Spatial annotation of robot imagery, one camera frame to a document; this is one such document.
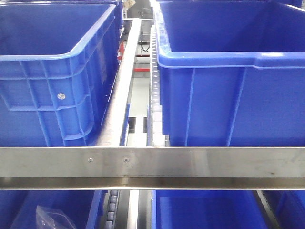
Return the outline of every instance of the blue plastic crate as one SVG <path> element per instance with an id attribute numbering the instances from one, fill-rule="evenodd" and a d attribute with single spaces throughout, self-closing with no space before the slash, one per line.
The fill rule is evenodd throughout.
<path id="1" fill-rule="evenodd" d="M 120 29 L 122 28 L 123 25 L 123 4 L 122 0 L 0 0 L 0 3 L 27 3 L 27 4 L 37 4 L 38 2 L 44 2 L 47 1 L 49 4 L 50 3 L 60 3 L 60 4 L 78 4 L 78 3 L 84 3 L 84 4 L 113 4 L 115 5 L 114 9 L 114 23 L 115 23 L 115 28 L 116 28 L 116 34 L 117 34 L 117 44 L 119 47 L 119 41 L 120 41 L 120 35 L 121 31 Z"/>
<path id="2" fill-rule="evenodd" d="M 156 2 L 162 2 L 162 1 L 193 1 L 193 0 L 150 0 L 151 4 L 154 5 Z M 288 4 L 296 7 L 302 6 L 302 0 L 270 0 L 275 1 L 283 4 Z"/>
<path id="3" fill-rule="evenodd" d="M 251 191 L 152 193 L 152 229 L 266 229 Z"/>
<path id="4" fill-rule="evenodd" d="M 305 145 L 303 10 L 192 1 L 160 2 L 154 14 L 172 146 Z"/>
<path id="5" fill-rule="evenodd" d="M 63 211 L 78 229 L 98 229 L 107 191 L 0 191 L 0 228 L 35 229 L 36 208 Z"/>
<path id="6" fill-rule="evenodd" d="M 269 191 L 266 197 L 268 201 L 278 199 L 278 193 Z M 283 191 L 271 207 L 282 229 L 305 228 L 305 191 Z"/>
<path id="7" fill-rule="evenodd" d="M 118 68 L 114 8 L 0 6 L 0 146 L 94 144 Z"/>

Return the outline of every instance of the screw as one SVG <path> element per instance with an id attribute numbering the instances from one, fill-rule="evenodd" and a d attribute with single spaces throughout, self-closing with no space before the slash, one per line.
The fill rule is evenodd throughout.
<path id="1" fill-rule="evenodd" d="M 58 93 L 57 98 L 59 98 L 60 100 L 64 100 L 66 98 L 66 95 L 64 93 Z"/>

